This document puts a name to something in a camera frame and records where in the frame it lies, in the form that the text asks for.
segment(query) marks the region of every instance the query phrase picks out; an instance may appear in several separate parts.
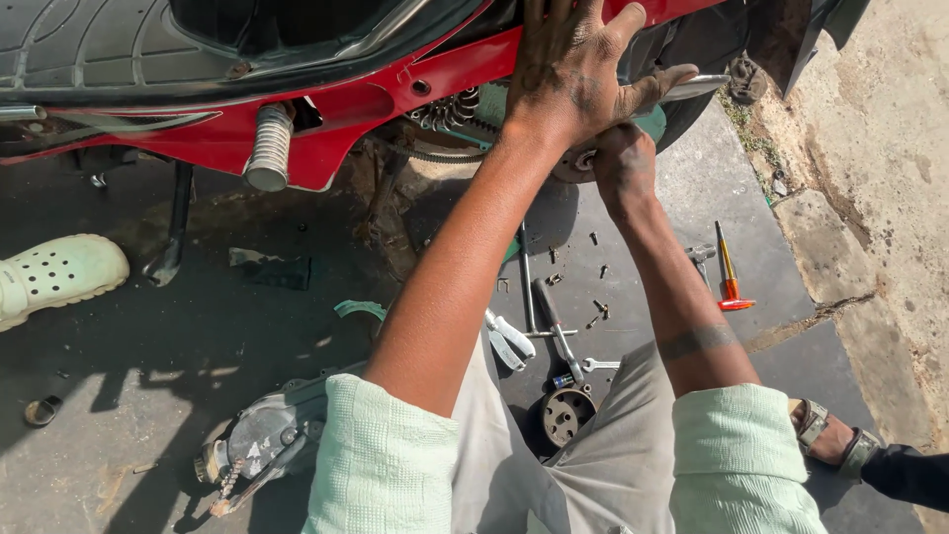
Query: concrete floor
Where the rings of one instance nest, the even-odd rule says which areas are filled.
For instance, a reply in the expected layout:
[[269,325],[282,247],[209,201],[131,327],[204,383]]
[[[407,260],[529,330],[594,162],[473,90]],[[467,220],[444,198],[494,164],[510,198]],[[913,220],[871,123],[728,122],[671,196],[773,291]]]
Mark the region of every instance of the concrete floor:
[[[789,161],[791,179],[822,191],[863,245],[882,306],[858,328],[895,323],[886,346],[851,359],[897,352],[918,393],[864,388],[871,405],[921,398],[901,412],[925,412],[929,450],[949,452],[949,3],[871,2],[847,46],[822,35],[786,102],[771,94],[755,108]],[[906,436],[887,436],[908,439]],[[927,530],[946,532],[949,516],[921,510]]]
[[[873,428],[831,323],[781,342],[761,341],[763,331],[815,319],[815,310],[717,104],[661,155],[658,170],[658,193],[683,243],[714,241],[713,222],[725,225],[742,289],[759,302],[729,319],[743,341],[757,340],[752,359],[765,384],[811,396]],[[110,182],[103,195],[57,176],[49,161],[0,168],[0,257],[45,239],[97,232],[123,247],[137,273],[162,242],[170,168],[145,162],[114,173]],[[196,183],[185,262],[168,287],[149,287],[133,275],[113,293],[38,313],[0,334],[0,532],[299,531],[311,473],[271,483],[245,509],[209,519],[204,510],[215,488],[195,480],[191,458],[221,421],[260,395],[290,378],[364,359],[372,325],[339,319],[332,306],[345,298],[387,305],[398,285],[383,259],[352,238],[363,208],[344,183],[325,195],[254,195],[233,177],[209,172],[199,172]],[[301,223],[306,231],[298,229]],[[598,327],[635,331],[584,331],[574,351],[608,359],[651,338],[642,285],[594,184],[548,186],[528,225],[538,239],[534,274],[557,269],[567,276],[554,290],[568,324],[581,327],[595,312],[591,299],[603,296],[616,312],[608,326],[601,321]],[[600,235],[595,249],[588,237],[593,230]],[[548,245],[562,251],[555,264]],[[245,283],[227,267],[229,246],[313,256],[309,291]],[[611,265],[604,280],[594,274],[600,263]],[[713,262],[709,271],[718,290],[721,273]],[[523,328],[517,262],[507,262],[501,273],[511,280],[511,292],[495,293],[492,306]],[[538,324],[547,323],[539,316]],[[526,372],[500,373],[501,390],[527,434],[536,428],[530,411],[549,378],[566,370],[552,343],[536,346]],[[594,396],[608,387],[610,372],[599,373]],[[51,393],[66,401],[60,415],[45,429],[26,429],[20,420],[25,403]],[[132,473],[152,462],[156,469]],[[830,532],[920,531],[910,506],[811,468],[817,474],[809,489]]]

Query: scooter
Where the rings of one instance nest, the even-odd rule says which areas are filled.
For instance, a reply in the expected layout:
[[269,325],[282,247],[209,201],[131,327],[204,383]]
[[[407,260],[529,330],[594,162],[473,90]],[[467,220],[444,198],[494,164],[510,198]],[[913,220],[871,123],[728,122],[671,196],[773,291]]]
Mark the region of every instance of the scooter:
[[[683,63],[700,76],[640,120],[662,150],[684,133],[748,50],[785,94],[821,29],[842,47],[868,0],[640,0],[646,27],[617,70],[630,84]],[[609,21],[628,0],[605,0]],[[523,18],[517,0],[8,0],[0,12],[0,163],[57,155],[106,186],[139,157],[176,162],[157,285],[181,262],[194,165],[263,191],[326,191],[343,159],[382,161],[364,230],[415,141],[487,150],[504,120]],[[592,180],[589,146],[552,172]]]

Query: screwdriver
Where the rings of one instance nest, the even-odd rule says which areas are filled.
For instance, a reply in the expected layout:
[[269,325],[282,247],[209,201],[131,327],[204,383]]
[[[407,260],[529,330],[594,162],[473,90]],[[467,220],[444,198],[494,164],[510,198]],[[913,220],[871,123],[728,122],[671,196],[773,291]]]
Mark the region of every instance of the screwdriver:
[[725,236],[721,233],[721,224],[715,221],[715,233],[718,237],[718,251],[721,253],[721,260],[725,263],[725,299],[718,302],[718,308],[722,312],[731,310],[744,310],[754,306],[754,301],[742,298],[738,291],[738,278],[735,277],[735,270],[732,268],[732,258],[728,256],[728,247],[725,246]]

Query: sandal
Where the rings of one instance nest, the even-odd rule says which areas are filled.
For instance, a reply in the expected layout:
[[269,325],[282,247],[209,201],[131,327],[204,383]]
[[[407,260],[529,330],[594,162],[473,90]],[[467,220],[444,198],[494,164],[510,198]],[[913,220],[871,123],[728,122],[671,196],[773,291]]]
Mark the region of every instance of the sandal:
[[56,238],[0,260],[0,332],[43,308],[101,295],[128,278],[128,260],[112,241],[93,234]]
[[[797,430],[797,441],[804,449],[804,453],[810,456],[810,446],[828,426],[828,410],[809,399],[789,398],[788,415],[791,415],[801,403],[804,403],[804,418]],[[852,427],[851,429],[854,436],[844,449],[844,462],[840,465],[838,472],[841,476],[859,483],[861,481],[861,467],[864,466],[873,451],[881,445],[880,440],[873,434],[867,433],[858,427]]]

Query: light green shirt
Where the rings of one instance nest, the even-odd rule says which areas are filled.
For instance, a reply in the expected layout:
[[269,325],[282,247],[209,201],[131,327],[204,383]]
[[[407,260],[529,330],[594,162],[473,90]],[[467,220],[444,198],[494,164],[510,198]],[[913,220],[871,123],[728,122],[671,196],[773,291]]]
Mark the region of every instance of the light green shirt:
[[[326,393],[304,534],[450,532],[458,422],[351,374],[330,377]],[[826,533],[801,486],[808,474],[787,405],[783,392],[752,384],[676,401],[678,532]]]

